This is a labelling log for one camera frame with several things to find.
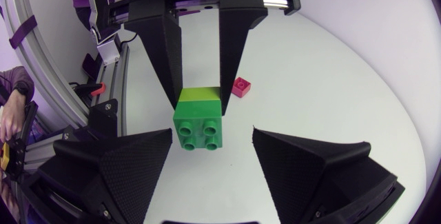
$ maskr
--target purple strap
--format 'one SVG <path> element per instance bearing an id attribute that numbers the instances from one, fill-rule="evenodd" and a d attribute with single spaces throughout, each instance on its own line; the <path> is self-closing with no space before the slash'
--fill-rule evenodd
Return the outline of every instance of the purple strap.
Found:
<path id="1" fill-rule="evenodd" d="M 35 19 L 34 15 L 26 20 L 23 24 L 21 24 L 20 28 L 15 32 L 14 36 L 9 39 L 12 48 L 18 48 L 20 43 L 25 39 L 26 35 L 28 35 L 36 26 L 37 20 Z"/>

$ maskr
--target yellow object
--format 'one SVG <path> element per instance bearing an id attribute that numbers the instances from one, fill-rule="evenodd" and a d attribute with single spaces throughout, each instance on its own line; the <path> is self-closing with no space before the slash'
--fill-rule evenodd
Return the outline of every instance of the yellow object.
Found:
<path id="1" fill-rule="evenodd" d="M 3 171 L 6 171 L 6 168 L 9 164 L 9 145 L 5 142 L 3 147 L 1 148 L 1 159 L 0 166 Z"/>

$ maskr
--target purple sleeve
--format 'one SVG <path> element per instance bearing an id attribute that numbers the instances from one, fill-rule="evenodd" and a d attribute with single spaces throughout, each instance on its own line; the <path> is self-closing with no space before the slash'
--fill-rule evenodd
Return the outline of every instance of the purple sleeve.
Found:
<path id="1" fill-rule="evenodd" d="M 15 67 L 11 70 L 0 72 L 0 83 L 9 92 L 18 84 L 24 84 L 28 89 L 28 94 L 26 95 L 26 104 L 30 102 L 34 96 L 34 81 L 30 78 L 29 74 L 26 72 L 23 66 Z M 0 96 L 0 103 L 4 105 L 5 99 Z"/>

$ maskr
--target green lego duplo block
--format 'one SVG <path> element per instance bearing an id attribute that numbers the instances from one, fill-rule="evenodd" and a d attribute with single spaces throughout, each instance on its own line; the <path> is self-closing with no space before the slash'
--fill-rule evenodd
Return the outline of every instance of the green lego duplo block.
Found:
<path id="1" fill-rule="evenodd" d="M 222 105 L 218 89 L 188 88 L 182 92 L 173 116 L 181 147 L 186 150 L 222 147 Z"/>
<path id="2" fill-rule="evenodd" d="M 215 101 L 220 100 L 219 87 L 184 88 L 179 101 Z"/>

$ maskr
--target lego stud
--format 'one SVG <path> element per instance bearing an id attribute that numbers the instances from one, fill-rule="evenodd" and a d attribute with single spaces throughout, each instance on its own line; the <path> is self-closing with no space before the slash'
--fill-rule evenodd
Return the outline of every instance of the lego stud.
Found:
<path id="1" fill-rule="evenodd" d="M 204 123 L 204 134 L 207 136 L 213 136 L 216 134 L 217 124 L 214 121 L 206 121 Z"/>
<path id="2" fill-rule="evenodd" d="M 218 148 L 218 140 L 214 137 L 209 137 L 205 141 L 205 148 L 210 151 L 216 150 Z"/>
<path id="3" fill-rule="evenodd" d="M 241 90 L 243 90 L 243 88 L 245 88 L 245 84 L 243 82 L 239 82 L 237 83 L 237 87 Z"/>
<path id="4" fill-rule="evenodd" d="M 192 151 L 194 148 L 196 148 L 196 142 L 193 138 L 186 138 L 184 140 L 184 149 L 187 151 Z"/>
<path id="5" fill-rule="evenodd" d="M 192 124 L 187 121 L 182 122 L 181 125 L 179 126 L 178 132 L 182 136 L 191 136 L 192 135 Z"/>

